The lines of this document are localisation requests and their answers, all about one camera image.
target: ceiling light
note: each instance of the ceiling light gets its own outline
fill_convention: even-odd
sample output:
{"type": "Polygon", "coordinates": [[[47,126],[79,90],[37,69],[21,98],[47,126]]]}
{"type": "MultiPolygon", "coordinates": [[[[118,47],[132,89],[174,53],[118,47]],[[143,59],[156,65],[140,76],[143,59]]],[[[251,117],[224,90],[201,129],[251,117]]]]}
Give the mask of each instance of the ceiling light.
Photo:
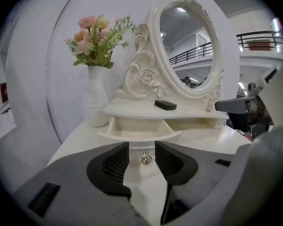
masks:
{"type": "Polygon", "coordinates": [[[177,9],[181,12],[185,12],[185,10],[183,8],[177,8],[177,9]]]}
{"type": "Polygon", "coordinates": [[[240,85],[241,89],[245,89],[244,85],[241,82],[239,82],[239,85],[240,85]]]}
{"type": "Polygon", "coordinates": [[[198,80],[196,80],[196,79],[192,79],[192,78],[190,78],[190,80],[193,80],[193,81],[199,82],[198,80]]]}

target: red object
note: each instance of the red object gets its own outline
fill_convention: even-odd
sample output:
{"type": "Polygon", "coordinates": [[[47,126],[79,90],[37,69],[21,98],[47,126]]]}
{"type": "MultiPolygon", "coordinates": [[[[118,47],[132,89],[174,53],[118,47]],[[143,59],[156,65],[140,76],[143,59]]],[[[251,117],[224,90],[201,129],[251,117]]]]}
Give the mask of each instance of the red object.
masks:
{"type": "Polygon", "coordinates": [[[2,103],[4,103],[8,100],[8,89],[6,87],[6,83],[0,84],[0,90],[1,90],[2,103]]]}

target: yellow flower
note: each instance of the yellow flower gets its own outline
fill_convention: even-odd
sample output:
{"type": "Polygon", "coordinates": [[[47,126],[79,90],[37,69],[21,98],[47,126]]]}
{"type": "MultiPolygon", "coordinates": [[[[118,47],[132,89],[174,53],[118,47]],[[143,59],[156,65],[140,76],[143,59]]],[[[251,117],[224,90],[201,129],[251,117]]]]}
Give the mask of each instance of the yellow flower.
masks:
{"type": "Polygon", "coordinates": [[[84,34],[80,31],[74,35],[74,41],[79,42],[84,38],[84,34]]]}
{"type": "Polygon", "coordinates": [[[101,18],[97,21],[97,28],[104,29],[108,28],[109,20],[101,18]]]}

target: railing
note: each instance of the railing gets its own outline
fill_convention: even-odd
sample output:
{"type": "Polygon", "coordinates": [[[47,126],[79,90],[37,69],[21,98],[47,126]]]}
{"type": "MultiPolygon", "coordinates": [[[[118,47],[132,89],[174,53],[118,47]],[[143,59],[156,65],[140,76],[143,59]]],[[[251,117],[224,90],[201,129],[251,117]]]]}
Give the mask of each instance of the railing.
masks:
{"type": "MultiPolygon", "coordinates": [[[[280,52],[283,50],[283,33],[274,31],[259,31],[248,32],[237,35],[238,49],[240,51],[248,50],[268,50],[275,49],[280,52]]],[[[175,65],[182,61],[187,61],[191,58],[204,57],[213,55],[213,48],[211,43],[200,45],[196,48],[187,50],[175,57],[169,59],[171,65],[175,65]]]]}

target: vase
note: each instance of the vase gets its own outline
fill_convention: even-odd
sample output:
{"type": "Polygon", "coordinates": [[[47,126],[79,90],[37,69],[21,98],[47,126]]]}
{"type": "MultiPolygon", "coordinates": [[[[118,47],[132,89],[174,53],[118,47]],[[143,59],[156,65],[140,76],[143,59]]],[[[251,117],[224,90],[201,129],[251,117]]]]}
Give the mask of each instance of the vase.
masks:
{"type": "Polygon", "coordinates": [[[109,104],[104,83],[108,69],[100,66],[89,66],[89,80],[83,98],[83,115],[92,127],[100,127],[108,122],[108,115],[103,109],[109,104]]]}

